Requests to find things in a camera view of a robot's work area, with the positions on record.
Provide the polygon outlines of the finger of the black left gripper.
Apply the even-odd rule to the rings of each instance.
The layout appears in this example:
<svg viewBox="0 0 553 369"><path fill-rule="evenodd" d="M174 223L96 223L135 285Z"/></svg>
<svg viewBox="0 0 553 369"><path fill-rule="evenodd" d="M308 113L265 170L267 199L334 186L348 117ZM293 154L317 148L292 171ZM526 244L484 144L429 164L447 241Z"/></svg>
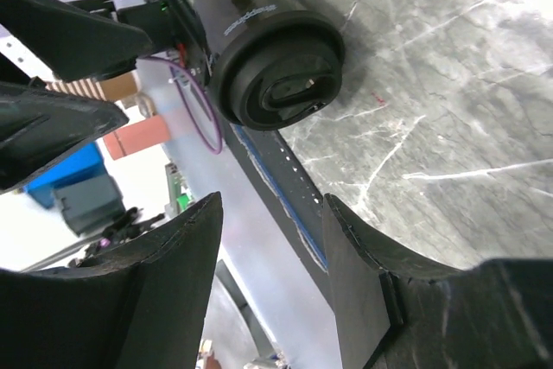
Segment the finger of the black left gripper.
<svg viewBox="0 0 553 369"><path fill-rule="evenodd" d="M113 73L153 47L142 29L60 0L1 0L1 26L65 81Z"/></svg>
<svg viewBox="0 0 553 369"><path fill-rule="evenodd" d="M1 189L22 187L128 121L111 102L3 82Z"/></svg>

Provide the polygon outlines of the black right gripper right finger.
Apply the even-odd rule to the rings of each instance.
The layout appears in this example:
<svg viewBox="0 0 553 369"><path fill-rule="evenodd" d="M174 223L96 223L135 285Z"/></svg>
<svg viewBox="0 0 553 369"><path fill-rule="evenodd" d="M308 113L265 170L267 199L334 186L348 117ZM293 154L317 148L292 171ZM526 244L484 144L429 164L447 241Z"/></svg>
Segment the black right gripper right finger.
<svg viewBox="0 0 553 369"><path fill-rule="evenodd" d="M549 368L552 263L457 270L365 223L337 196L323 238L345 368Z"/></svg>

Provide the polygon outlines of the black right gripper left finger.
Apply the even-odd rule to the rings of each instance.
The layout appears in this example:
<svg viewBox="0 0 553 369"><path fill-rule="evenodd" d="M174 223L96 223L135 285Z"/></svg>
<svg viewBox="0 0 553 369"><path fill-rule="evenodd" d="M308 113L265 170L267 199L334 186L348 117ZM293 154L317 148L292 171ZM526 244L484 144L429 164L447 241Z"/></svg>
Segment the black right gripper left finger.
<svg viewBox="0 0 553 369"><path fill-rule="evenodd" d="M216 192L79 267L3 270L2 367L194 367L222 222Z"/></svg>

